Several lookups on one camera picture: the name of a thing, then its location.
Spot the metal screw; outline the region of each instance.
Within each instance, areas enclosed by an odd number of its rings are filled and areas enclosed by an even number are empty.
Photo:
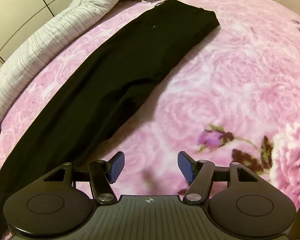
[[[186,199],[189,201],[199,201],[202,197],[197,193],[191,193],[186,195]]]
[[[110,193],[104,193],[101,194],[98,199],[100,199],[101,201],[111,201],[114,199],[114,195],[110,194]]]

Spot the triangular cutout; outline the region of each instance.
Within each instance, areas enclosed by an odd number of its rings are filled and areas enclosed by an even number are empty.
[[[51,174],[49,177],[44,179],[43,181],[63,181],[65,178],[66,170],[61,169]]]
[[[253,177],[249,172],[243,168],[237,168],[238,179],[241,182],[257,182],[258,179]]]

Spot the wrinkled pink fabric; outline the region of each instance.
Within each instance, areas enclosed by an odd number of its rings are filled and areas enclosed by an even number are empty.
[[[218,166],[229,165],[234,148],[260,160],[260,152],[242,140],[199,152],[198,137],[213,123],[257,146],[267,136],[274,144],[273,166],[261,176],[299,208],[300,16],[271,0],[180,1],[215,11],[220,27],[182,59],[89,161],[125,153],[125,168],[113,185],[119,196],[184,194],[187,184],[177,165],[181,150]],[[2,122],[0,167],[88,55],[156,3],[119,2],[38,74]],[[212,194],[224,186],[218,183]]]

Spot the pink bedding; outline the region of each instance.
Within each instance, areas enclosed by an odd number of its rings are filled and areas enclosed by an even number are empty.
[[[187,184],[177,165],[181,150],[218,166],[239,161],[299,208],[300,16],[271,0],[180,1],[215,11],[220,27],[89,161],[125,153],[125,168],[113,185],[117,196],[184,194]],[[2,122],[0,167],[87,56],[156,3],[120,1],[38,74]],[[217,184],[212,193],[224,186]]]

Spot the flower stem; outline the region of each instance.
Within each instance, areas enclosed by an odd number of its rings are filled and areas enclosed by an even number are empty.
[[[249,143],[250,145],[252,145],[256,150],[259,151],[258,146],[256,146],[252,141],[250,141],[248,139],[245,139],[245,138],[242,138],[242,137],[235,137],[235,139],[245,141],[245,142]]]

